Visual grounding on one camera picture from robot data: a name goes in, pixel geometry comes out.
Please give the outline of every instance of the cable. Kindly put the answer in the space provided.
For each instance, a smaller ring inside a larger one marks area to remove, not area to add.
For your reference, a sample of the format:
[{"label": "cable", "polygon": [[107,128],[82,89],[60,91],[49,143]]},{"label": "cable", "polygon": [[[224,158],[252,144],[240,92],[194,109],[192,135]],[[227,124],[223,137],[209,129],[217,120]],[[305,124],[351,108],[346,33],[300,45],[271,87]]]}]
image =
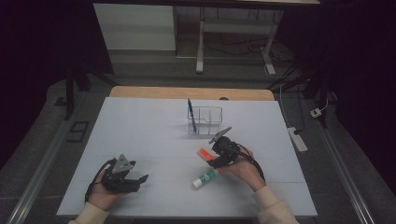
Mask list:
[{"label": "cable", "polygon": [[262,52],[265,48],[265,45],[264,44],[250,44],[250,42],[249,42],[249,45],[247,46],[247,48],[253,52]]},{"label": "cable", "polygon": [[[218,19],[220,19],[219,8],[217,8],[217,10],[218,10]],[[250,11],[251,11],[251,9],[248,11],[248,14],[247,14],[247,18],[248,18],[248,19],[250,18]],[[256,20],[259,18],[259,14],[260,14],[260,10],[257,9]],[[240,42],[233,42],[233,43],[224,43],[223,38],[222,38],[222,35],[221,35],[221,33],[219,33],[219,37],[220,37],[220,41],[221,41],[221,44],[222,44],[222,45],[238,45],[238,44],[244,44],[244,43],[249,43],[249,44],[250,44],[250,41],[252,41],[253,36],[254,36],[254,35],[252,35],[252,36],[250,37],[250,39],[247,40],[247,41],[240,41]]]},{"label": "cable", "polygon": [[317,223],[317,224],[318,224],[318,221],[317,221],[317,219],[316,219],[315,217],[313,217],[313,219],[314,219],[315,223]]},{"label": "cable", "polygon": [[272,75],[270,75],[270,74],[268,73],[267,67],[264,66],[265,75],[267,75],[268,77],[272,77],[272,78],[275,78],[275,77],[278,77],[278,78],[279,78],[278,80],[276,80],[275,82],[273,82],[270,86],[268,86],[266,89],[269,90],[269,89],[272,88],[275,84],[277,84],[277,82],[279,82],[280,80],[285,80],[287,77],[296,77],[296,78],[299,77],[299,76],[291,76],[291,75],[290,75],[295,69],[293,69],[293,70],[292,70],[291,72],[289,72],[289,73],[288,73],[288,70],[287,70],[285,73],[283,73],[283,75],[280,75],[280,76],[272,76]]},{"label": "cable", "polygon": [[[237,144],[237,145],[242,147],[248,153],[248,150],[244,146],[242,146],[240,144]],[[233,150],[233,149],[230,149],[228,147],[225,147],[225,149],[227,149],[227,150],[229,150],[231,152],[234,152],[234,153],[236,153],[236,154],[248,159],[256,167],[257,171],[259,172],[260,176],[262,177],[262,180],[264,180],[264,182],[265,182],[265,177],[264,177],[264,173],[262,172],[262,168],[260,167],[259,163],[256,162],[256,160],[254,160],[254,158],[250,155],[250,153],[248,153],[248,155],[247,155],[246,153],[243,153],[243,152],[238,151],[238,150]]]},{"label": "cable", "polygon": [[296,69],[298,68],[298,65],[299,65],[299,64],[298,64],[297,62],[294,62],[293,64],[291,64],[291,65],[288,67],[288,70],[286,70],[286,72],[285,72],[282,76],[280,76],[278,80],[276,80],[275,82],[273,82],[273,83],[272,83],[271,85],[269,85],[266,89],[267,89],[267,90],[271,90],[271,88],[272,88],[273,86],[275,86],[277,83],[279,83],[279,82],[285,80],[286,77],[288,77],[292,72],[294,72],[294,70],[296,70]]},{"label": "cable", "polygon": [[255,41],[266,40],[266,39],[268,39],[268,37],[263,37],[263,38],[258,38],[258,39],[243,40],[243,41],[238,41],[238,42],[233,42],[233,43],[223,43],[223,41],[221,40],[221,44],[225,45],[225,46],[240,45],[240,44],[246,44],[246,43],[255,42]]},{"label": "cable", "polygon": [[223,53],[226,53],[226,54],[231,54],[231,55],[234,55],[234,56],[246,55],[246,54],[249,54],[249,53],[251,52],[251,51],[248,51],[248,52],[243,52],[243,53],[232,53],[232,52],[228,52],[228,51],[223,50],[223,49],[215,49],[215,48],[209,47],[209,46],[206,44],[205,41],[204,41],[204,45],[205,45],[205,47],[207,47],[208,49],[220,51],[220,52],[223,52]]},{"label": "cable", "polygon": [[301,100],[300,100],[300,88],[297,86],[297,98],[298,98],[298,105],[300,106],[300,115],[301,115],[301,120],[303,121],[303,128],[300,130],[296,130],[297,133],[302,132],[305,130],[305,122],[304,122],[304,116],[303,116],[303,108],[301,107]]},{"label": "cable", "polygon": [[276,62],[276,63],[292,63],[292,62],[294,62],[294,59],[292,59],[291,57],[288,57],[287,55],[284,54],[284,52],[290,52],[289,49],[282,50],[282,51],[275,51],[275,50],[271,49],[270,52],[273,55],[273,57],[272,57],[273,62]]},{"label": "cable", "polygon": [[[291,127],[291,125],[290,125],[290,122],[288,121],[288,119],[287,119],[287,116],[286,116],[286,113],[285,113],[285,109],[284,109],[284,106],[283,106],[283,101],[282,101],[282,86],[283,85],[285,85],[285,84],[282,84],[281,86],[280,86],[280,92],[279,92],[279,101],[280,101],[280,105],[281,105],[281,109],[282,109],[282,112],[283,112],[283,119],[287,122],[287,124],[289,125],[289,127]],[[301,106],[301,99],[300,99],[300,89],[299,89],[299,86],[297,86],[297,98],[298,98],[298,103],[299,103],[299,107],[300,107],[300,115],[301,115],[301,120],[302,120],[302,123],[303,123],[303,128],[302,129],[298,129],[298,130],[296,130],[295,132],[297,132],[297,133],[300,133],[300,132],[302,132],[303,130],[305,130],[305,121],[304,121],[304,118],[305,117],[309,117],[309,115],[305,115],[304,116],[304,112],[303,112],[303,108],[302,108],[302,106]]]},{"label": "cable", "polygon": [[286,118],[286,113],[285,113],[285,109],[283,108],[283,102],[282,102],[282,86],[285,84],[280,85],[280,92],[279,92],[279,101],[280,101],[280,105],[282,107],[282,112],[283,112],[283,119],[286,121],[286,123],[289,125],[289,127],[291,127],[288,119]]},{"label": "cable", "polygon": [[326,109],[326,107],[327,107],[328,104],[329,104],[329,98],[326,97],[326,105],[325,105],[322,109],[320,109],[320,111]]},{"label": "cable", "polygon": [[96,173],[95,177],[93,178],[93,181],[91,182],[91,184],[88,186],[87,188],[87,192],[85,192],[85,202],[88,201],[88,199],[90,198],[90,195],[92,193],[92,189],[93,186],[96,184],[95,181],[98,178],[99,174],[102,172],[103,169],[105,169],[106,166],[108,166],[113,160],[107,161],[105,164],[103,164],[103,166],[99,169],[98,173]]}]

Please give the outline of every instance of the pen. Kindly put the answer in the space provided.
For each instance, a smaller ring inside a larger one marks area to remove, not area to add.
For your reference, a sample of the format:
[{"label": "pen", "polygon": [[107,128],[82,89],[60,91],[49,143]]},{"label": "pen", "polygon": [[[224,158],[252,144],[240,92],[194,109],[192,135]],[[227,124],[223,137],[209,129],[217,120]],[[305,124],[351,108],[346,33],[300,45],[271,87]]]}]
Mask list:
[{"label": "pen", "polygon": [[192,113],[192,105],[191,105],[190,99],[188,99],[187,102],[189,103],[189,110],[190,110],[190,115],[191,115],[191,119],[192,119],[192,128],[194,129],[194,132],[197,133],[197,126],[195,124],[194,114]]}]

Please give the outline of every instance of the white table surface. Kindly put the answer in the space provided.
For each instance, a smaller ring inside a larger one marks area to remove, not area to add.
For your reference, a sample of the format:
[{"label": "white table surface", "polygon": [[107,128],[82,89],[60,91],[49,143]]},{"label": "white table surface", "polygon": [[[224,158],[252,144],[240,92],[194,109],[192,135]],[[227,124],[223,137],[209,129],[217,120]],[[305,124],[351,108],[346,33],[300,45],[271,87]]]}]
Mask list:
[{"label": "white table surface", "polygon": [[[275,194],[296,216],[317,215],[278,102],[192,100],[192,105],[222,107],[222,127],[233,127],[226,136],[254,152]],[[136,161],[127,179],[149,177],[138,192],[112,206],[113,216],[257,216],[252,190],[232,175],[219,175],[199,189],[192,186],[211,169],[197,154],[212,147],[208,140],[188,134],[187,100],[107,97],[57,215],[77,216],[99,168],[124,154]]]}]

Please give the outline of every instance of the floor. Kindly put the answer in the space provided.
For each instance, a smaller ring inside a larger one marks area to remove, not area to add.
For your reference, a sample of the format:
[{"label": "floor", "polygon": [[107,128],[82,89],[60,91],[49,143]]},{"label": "floor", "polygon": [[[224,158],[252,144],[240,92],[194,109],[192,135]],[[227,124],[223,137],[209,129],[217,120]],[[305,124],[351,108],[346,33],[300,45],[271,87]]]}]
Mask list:
[{"label": "floor", "polygon": [[[115,75],[110,76],[121,85],[136,86],[173,86],[173,87],[207,87],[207,88],[241,88],[266,89],[277,77],[269,77],[263,69],[262,59],[257,52],[235,56],[218,50],[205,48],[205,67],[202,75],[195,74],[195,56],[197,44],[197,8],[177,9],[178,37],[177,56],[150,52],[111,52]],[[217,15],[212,8],[208,15]],[[249,11],[230,11],[228,15],[249,15]],[[227,45],[224,41],[239,42],[249,40],[251,36],[208,34],[205,36],[211,48],[223,51],[241,52],[247,50],[248,44]],[[282,75],[289,67],[293,55],[284,51],[281,43],[274,49],[279,63],[275,63],[276,72]],[[301,72],[296,72],[291,80]],[[89,91],[76,90],[76,110],[69,121],[64,120],[65,83],[61,81],[52,85],[48,91],[48,100],[30,132],[25,136],[13,157],[0,172],[0,223],[6,223],[18,203],[26,186],[31,181],[36,168],[48,148],[59,148],[55,162],[46,175],[45,182],[39,186],[38,195],[28,211],[24,223],[67,223],[68,218],[57,217],[56,212],[61,203],[68,183],[78,165],[101,105],[109,95],[111,87],[95,76],[89,75],[92,87]],[[347,133],[334,114],[336,99],[329,94],[324,129],[312,119],[309,111],[318,107],[316,99],[305,99],[301,95],[305,83],[291,90],[275,94],[279,105],[284,109],[285,122],[289,126],[304,129],[301,137],[308,151],[296,151],[303,168],[304,176],[311,191],[314,204],[318,210],[317,217],[298,217],[301,223],[364,223],[356,213],[354,196],[347,190],[347,170],[353,180],[352,187],[359,190],[374,223],[394,223],[396,220],[396,198],[377,173],[370,161],[362,153],[353,138]],[[85,132],[71,132],[76,122],[87,122]],[[335,161],[334,155],[343,161]],[[251,223],[250,220],[199,220],[200,223]],[[194,223],[191,220],[150,220],[123,219],[110,217],[106,223]]]}]

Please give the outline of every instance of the black cable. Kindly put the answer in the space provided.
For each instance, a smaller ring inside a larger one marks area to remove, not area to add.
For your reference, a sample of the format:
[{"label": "black cable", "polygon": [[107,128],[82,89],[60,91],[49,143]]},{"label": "black cable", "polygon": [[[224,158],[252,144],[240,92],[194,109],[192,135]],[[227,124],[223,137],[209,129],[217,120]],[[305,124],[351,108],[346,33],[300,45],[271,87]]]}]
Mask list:
[{"label": "black cable", "polygon": [[275,62],[275,63],[292,63],[292,62],[294,62],[293,59],[290,59],[286,56],[284,56],[283,58],[287,58],[287,59],[281,58],[282,57],[281,55],[282,54],[284,55],[284,52],[289,52],[289,51],[290,51],[289,49],[282,50],[282,51],[278,52],[277,55],[275,55],[272,51],[270,51],[270,53],[272,55],[273,62]]},{"label": "black cable", "polygon": [[96,173],[95,177],[93,178],[93,181],[91,182],[91,184],[88,186],[87,188],[87,192],[85,192],[85,202],[88,201],[88,199],[90,198],[90,195],[92,193],[92,189],[93,186],[96,184],[95,181],[98,178],[99,174],[103,171],[103,169],[105,169],[106,166],[108,166],[113,160],[107,161],[98,171],[98,173]]},{"label": "black cable", "polygon": [[[237,145],[242,147],[248,153],[248,150],[244,146],[242,146],[240,144],[237,144]],[[262,172],[262,168],[260,167],[259,163],[256,162],[256,160],[254,160],[254,158],[250,155],[250,153],[248,153],[248,155],[247,155],[246,153],[243,153],[238,150],[230,149],[228,147],[226,147],[226,149],[248,159],[256,167],[257,171],[259,172],[260,176],[262,177],[262,180],[265,182],[265,177],[264,177],[264,173]]]},{"label": "black cable", "polygon": [[318,224],[318,221],[317,221],[317,219],[316,219],[315,217],[312,217],[312,218],[314,219],[315,223],[317,223],[317,224]]},{"label": "black cable", "polygon": [[269,85],[266,89],[267,90],[271,90],[271,88],[273,86],[275,86],[277,83],[283,81],[286,79],[286,77],[288,77],[289,75],[291,75],[291,73],[294,72],[294,70],[296,70],[298,68],[298,63],[293,63],[289,66],[288,70],[286,70],[286,72],[282,75],[282,77],[280,77],[279,79],[277,79],[275,82],[273,82],[271,85]]},{"label": "black cable", "polygon": [[301,99],[300,99],[300,88],[297,86],[297,98],[298,98],[298,105],[300,106],[300,115],[301,115],[301,120],[303,121],[303,128],[300,130],[296,130],[297,133],[302,132],[305,130],[305,122],[304,122],[304,116],[303,116],[303,109],[301,107]]},{"label": "black cable", "polygon": [[[247,18],[250,18],[250,11],[251,11],[251,9],[249,10],[249,12],[247,14]],[[217,12],[218,12],[218,19],[219,19],[220,18],[219,8],[217,8]],[[259,19],[259,15],[260,15],[260,10],[257,9],[257,14],[256,14],[256,19],[255,19],[256,21]],[[220,38],[220,42],[221,42],[222,45],[231,46],[231,45],[240,45],[240,44],[248,43],[247,48],[249,49],[249,51],[252,51],[252,52],[260,52],[260,51],[262,51],[263,48],[265,47],[265,44],[252,44],[252,42],[266,40],[266,39],[268,39],[268,37],[259,38],[259,39],[253,39],[253,36],[254,35],[251,35],[249,40],[232,42],[232,43],[225,43],[223,38],[222,38],[222,34],[219,33],[219,38]],[[234,53],[222,50],[222,49],[213,49],[213,50],[218,50],[218,51],[221,51],[221,52],[224,52],[224,53],[228,53],[228,54],[232,54],[232,55],[244,55],[244,54],[246,54],[246,53],[234,54]]]},{"label": "black cable", "polygon": [[220,52],[223,52],[223,53],[226,53],[226,54],[235,55],[235,56],[246,55],[246,54],[249,54],[249,53],[251,52],[251,51],[248,51],[248,52],[243,52],[243,53],[232,53],[232,52],[228,52],[228,51],[223,50],[223,49],[214,49],[214,48],[212,48],[212,47],[209,47],[209,46],[206,44],[205,41],[204,41],[204,45],[205,45],[205,47],[207,47],[208,49],[220,51]]}]

